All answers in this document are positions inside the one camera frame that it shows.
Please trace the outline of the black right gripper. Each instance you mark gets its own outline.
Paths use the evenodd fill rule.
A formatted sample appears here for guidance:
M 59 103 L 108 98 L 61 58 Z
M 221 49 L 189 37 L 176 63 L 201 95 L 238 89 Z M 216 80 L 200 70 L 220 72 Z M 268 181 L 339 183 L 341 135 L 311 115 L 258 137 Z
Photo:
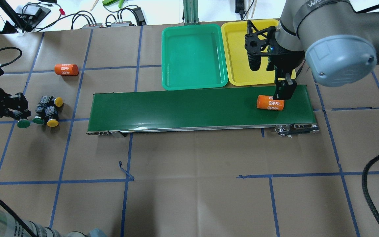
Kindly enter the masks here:
M 245 34 L 245 49 L 251 71 L 258 71 L 262 58 L 268 59 L 267 71 L 275 72 L 274 100 L 289 100 L 293 96 L 297 82 L 291 74 L 304 60 L 304 51 L 291 51 L 277 42 L 277 30 L 270 26 L 259 30 L 253 21 L 247 21 L 247 34 Z

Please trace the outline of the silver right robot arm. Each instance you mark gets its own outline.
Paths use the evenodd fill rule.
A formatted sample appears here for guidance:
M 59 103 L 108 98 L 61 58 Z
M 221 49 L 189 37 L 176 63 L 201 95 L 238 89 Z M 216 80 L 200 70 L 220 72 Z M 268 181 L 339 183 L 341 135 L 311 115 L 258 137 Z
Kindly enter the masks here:
M 263 57 L 275 72 L 274 100 L 289 100 L 297 87 L 293 69 L 303 60 L 314 79 L 340 87 L 379 65 L 379 4 L 355 11 L 348 0 L 287 0 L 278 26 L 257 29 L 247 21 L 245 49 L 252 71 Z

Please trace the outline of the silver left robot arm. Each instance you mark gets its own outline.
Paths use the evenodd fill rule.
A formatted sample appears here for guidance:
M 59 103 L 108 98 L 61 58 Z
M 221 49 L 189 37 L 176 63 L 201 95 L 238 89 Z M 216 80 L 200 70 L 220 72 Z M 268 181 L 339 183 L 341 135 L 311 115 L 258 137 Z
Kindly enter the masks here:
M 0 66 L 0 76 L 4 74 Z M 28 102 L 22 93 L 11 95 L 0 88 L 0 118 L 10 117 L 21 128 L 30 125 Z M 38 223 L 21 219 L 4 201 L 0 199 L 0 237 L 61 237 L 57 230 Z

